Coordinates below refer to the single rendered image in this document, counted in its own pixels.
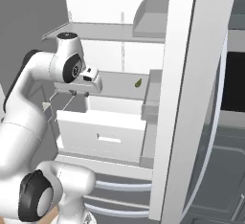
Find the grey rounded door bin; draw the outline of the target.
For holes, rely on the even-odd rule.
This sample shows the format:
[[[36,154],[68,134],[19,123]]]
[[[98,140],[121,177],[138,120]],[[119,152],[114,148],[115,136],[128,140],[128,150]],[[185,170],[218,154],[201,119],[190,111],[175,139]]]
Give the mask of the grey rounded door bin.
[[[163,38],[167,29],[169,0],[143,0],[133,20],[133,36]]]

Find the grey fridge door bin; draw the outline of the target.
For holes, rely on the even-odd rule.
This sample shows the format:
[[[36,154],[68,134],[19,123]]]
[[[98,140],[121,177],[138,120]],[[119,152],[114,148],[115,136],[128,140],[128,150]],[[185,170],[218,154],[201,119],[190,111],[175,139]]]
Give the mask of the grey fridge door bin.
[[[142,104],[142,119],[151,124],[158,121],[162,71],[152,69],[149,72],[148,83],[145,90],[145,99]]]

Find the white fridge drawer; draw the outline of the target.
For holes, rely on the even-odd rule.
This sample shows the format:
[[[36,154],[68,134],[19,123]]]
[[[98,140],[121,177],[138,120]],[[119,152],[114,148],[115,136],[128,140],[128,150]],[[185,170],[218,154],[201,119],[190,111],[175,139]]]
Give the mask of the white fridge drawer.
[[[142,101],[89,96],[86,112],[57,111],[63,149],[138,163],[145,137]]]

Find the grey cupboard run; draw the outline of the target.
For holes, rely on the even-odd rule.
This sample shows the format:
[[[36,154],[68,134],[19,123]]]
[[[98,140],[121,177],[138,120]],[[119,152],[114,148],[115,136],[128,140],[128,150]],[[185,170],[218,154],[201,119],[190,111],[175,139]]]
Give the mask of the grey cupboard run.
[[[245,224],[245,129],[217,128],[211,158],[187,217]]]

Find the grey glass fridge shelf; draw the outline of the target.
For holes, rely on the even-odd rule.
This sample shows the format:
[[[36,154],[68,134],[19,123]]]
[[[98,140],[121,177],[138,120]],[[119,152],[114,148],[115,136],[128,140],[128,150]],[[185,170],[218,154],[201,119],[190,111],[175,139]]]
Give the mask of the grey glass fridge shelf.
[[[164,43],[163,37],[138,37],[133,35],[132,24],[79,23],[70,22],[59,26],[42,36],[42,39],[56,38],[60,33],[76,33],[82,40]]]

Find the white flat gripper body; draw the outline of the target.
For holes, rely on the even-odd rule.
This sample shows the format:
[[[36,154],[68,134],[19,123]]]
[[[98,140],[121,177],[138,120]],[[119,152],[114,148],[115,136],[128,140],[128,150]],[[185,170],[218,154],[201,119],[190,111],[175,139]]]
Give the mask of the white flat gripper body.
[[[58,90],[74,90],[77,92],[89,92],[99,94],[102,90],[102,80],[96,76],[94,81],[85,81],[83,76],[79,76],[71,83],[55,83]]]

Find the grey fridge shelf above drawer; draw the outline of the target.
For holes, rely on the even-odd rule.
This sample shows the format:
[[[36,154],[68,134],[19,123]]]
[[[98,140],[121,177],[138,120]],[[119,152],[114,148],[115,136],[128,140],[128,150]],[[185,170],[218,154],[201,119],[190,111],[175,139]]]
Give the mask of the grey fridge shelf above drawer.
[[[107,71],[99,71],[99,74],[102,80],[102,90],[99,94],[90,93],[91,96],[136,101],[142,101],[145,98],[149,75]],[[142,79],[142,85],[136,88],[134,84],[140,78]]]

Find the black wall oven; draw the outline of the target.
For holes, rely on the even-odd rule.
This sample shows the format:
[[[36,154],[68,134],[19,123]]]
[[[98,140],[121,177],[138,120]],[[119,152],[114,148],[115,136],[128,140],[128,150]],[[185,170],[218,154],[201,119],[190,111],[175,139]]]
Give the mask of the black wall oven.
[[[245,53],[228,52],[221,109],[245,112]]]

